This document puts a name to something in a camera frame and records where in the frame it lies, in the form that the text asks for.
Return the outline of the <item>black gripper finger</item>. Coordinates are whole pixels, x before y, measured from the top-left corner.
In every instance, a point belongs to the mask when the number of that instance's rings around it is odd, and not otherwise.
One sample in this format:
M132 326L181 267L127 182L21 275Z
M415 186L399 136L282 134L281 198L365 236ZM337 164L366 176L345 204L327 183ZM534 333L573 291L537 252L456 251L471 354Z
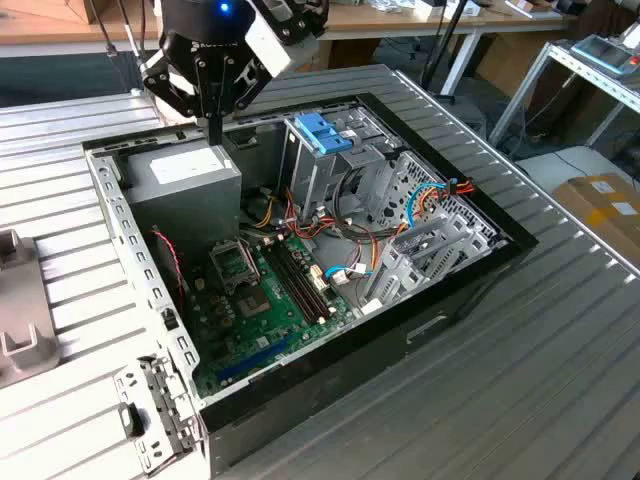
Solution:
M209 145L216 144L216 87L209 79L207 61L184 37L163 37L161 48L141 64L144 86L183 117L195 117ZM170 68L193 88L189 93L170 80Z
M227 56L215 112L215 144L222 140L223 119L246 109L272 80L266 66L254 55Z

